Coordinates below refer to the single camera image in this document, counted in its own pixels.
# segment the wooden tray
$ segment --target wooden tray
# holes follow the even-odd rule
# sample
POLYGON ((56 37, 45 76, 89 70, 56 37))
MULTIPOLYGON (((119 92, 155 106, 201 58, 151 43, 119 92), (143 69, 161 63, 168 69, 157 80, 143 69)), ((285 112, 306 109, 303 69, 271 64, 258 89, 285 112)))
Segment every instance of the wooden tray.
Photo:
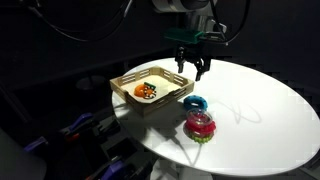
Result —
POLYGON ((146 116, 171 101, 179 100, 194 89, 194 81, 159 66, 111 79, 110 85, 111 89, 141 116, 146 116), (134 96, 136 85, 148 81, 156 86, 156 98, 145 100, 134 96))

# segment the white round table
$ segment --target white round table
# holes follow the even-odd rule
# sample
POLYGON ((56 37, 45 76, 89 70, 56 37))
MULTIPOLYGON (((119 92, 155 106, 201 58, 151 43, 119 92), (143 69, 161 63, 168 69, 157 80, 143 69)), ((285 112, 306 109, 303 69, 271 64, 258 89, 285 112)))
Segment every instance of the white round table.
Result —
MULTIPOLYGON (((140 65, 178 72, 174 58, 140 65)), ((196 68, 185 63, 180 74, 195 79, 196 68)), ((258 177, 296 169, 320 148, 320 121, 313 108, 285 84, 256 70, 212 60, 211 70, 194 91, 208 102, 217 129, 199 145, 183 132, 186 111, 172 102, 145 118, 113 92, 115 114, 130 135, 154 153, 175 163, 217 175, 258 177)))

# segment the orange object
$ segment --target orange object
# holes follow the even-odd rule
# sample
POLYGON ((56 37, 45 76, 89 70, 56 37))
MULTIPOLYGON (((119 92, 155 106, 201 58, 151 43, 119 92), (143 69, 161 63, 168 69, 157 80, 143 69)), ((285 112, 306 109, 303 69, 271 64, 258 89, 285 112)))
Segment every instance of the orange object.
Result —
POLYGON ((145 97, 144 89, 146 85, 140 84, 134 89, 134 95, 138 97, 145 97))

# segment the blue ring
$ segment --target blue ring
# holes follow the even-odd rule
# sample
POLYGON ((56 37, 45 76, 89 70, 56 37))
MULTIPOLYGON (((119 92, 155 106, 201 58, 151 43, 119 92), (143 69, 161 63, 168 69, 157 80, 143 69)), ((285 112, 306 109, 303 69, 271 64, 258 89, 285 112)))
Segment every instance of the blue ring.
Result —
POLYGON ((200 96, 188 96, 183 100, 183 106, 187 111, 193 108, 207 110, 208 103, 200 96))

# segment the colorful toy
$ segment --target colorful toy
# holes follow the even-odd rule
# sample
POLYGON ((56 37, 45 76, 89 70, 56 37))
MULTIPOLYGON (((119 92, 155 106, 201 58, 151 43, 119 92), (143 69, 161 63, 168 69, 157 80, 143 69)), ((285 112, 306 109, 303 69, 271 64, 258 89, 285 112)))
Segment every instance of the colorful toy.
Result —
POLYGON ((183 100, 184 108, 189 111, 193 108, 199 108, 203 110, 207 110, 208 104, 207 101, 204 100, 200 96, 188 96, 183 100))
POLYGON ((145 82, 134 89, 134 95, 144 99, 153 99, 157 95, 156 86, 145 82))
POLYGON ((200 144, 207 143, 212 139, 215 129, 215 122, 207 111, 194 108, 187 112, 184 132, 195 142, 200 144))

